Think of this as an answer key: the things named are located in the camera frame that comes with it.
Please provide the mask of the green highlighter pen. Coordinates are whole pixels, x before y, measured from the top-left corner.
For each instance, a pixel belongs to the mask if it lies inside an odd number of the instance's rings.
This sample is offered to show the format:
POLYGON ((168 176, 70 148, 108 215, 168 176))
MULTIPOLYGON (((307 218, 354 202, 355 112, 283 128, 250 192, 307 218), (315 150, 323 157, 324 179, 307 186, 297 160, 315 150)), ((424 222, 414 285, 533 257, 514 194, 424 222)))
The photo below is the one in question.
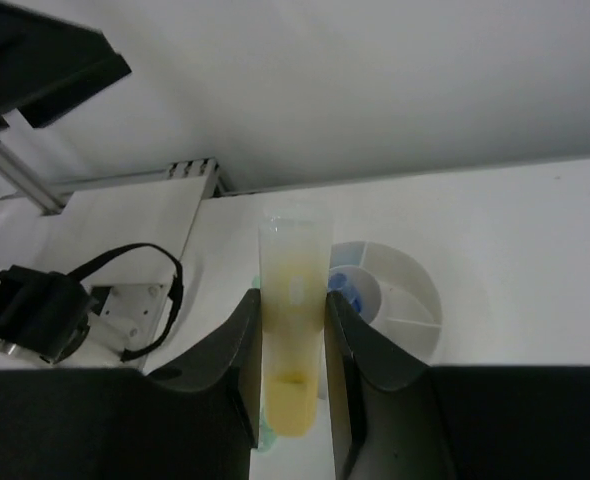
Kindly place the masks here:
POLYGON ((275 444, 277 440, 277 435, 270 426, 267 416, 265 413, 265 406, 260 406, 260 416, 259 416, 259 437, 258 437, 258 444, 257 444, 257 452, 258 453, 266 453, 268 452, 275 444))

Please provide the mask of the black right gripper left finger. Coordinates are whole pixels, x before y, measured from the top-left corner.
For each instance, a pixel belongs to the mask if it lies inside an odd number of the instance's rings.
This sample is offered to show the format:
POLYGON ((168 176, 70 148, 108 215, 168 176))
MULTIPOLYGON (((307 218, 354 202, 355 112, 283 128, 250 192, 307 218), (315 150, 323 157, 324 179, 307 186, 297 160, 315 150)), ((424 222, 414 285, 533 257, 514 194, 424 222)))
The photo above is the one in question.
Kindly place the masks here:
POLYGON ((260 293, 182 355, 0 370, 0 479, 245 479, 259 440, 260 293))

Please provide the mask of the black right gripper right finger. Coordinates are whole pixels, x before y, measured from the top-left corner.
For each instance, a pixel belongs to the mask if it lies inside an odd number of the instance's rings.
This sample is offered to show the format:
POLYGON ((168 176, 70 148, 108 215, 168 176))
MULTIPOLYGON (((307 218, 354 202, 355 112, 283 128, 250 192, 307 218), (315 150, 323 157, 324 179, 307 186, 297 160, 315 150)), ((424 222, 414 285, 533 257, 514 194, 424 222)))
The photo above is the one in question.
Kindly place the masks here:
POLYGON ((590 366, 430 366, 326 298, 339 479, 590 479, 590 366))

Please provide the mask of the yellow highlighter pen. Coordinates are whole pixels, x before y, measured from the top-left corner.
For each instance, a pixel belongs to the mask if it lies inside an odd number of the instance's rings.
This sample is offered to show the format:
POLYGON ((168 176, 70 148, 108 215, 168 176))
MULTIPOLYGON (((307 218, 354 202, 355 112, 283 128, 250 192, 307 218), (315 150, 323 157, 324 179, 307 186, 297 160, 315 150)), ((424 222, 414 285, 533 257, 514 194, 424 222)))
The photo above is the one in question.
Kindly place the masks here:
POLYGON ((278 436, 316 419, 332 221, 311 204, 268 210, 259 225, 263 396, 278 436))

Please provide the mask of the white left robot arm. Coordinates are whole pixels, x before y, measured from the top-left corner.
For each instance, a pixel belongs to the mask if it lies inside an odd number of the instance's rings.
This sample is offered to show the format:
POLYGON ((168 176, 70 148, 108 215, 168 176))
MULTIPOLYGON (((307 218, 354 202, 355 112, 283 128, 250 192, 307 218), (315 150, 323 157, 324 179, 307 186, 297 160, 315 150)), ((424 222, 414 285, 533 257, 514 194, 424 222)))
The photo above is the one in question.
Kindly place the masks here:
POLYGON ((67 274, 17 265, 0 271, 0 343, 27 349, 50 364, 70 357, 88 336, 88 314, 97 303, 82 281, 117 257, 145 246, 133 243, 110 249, 67 274))

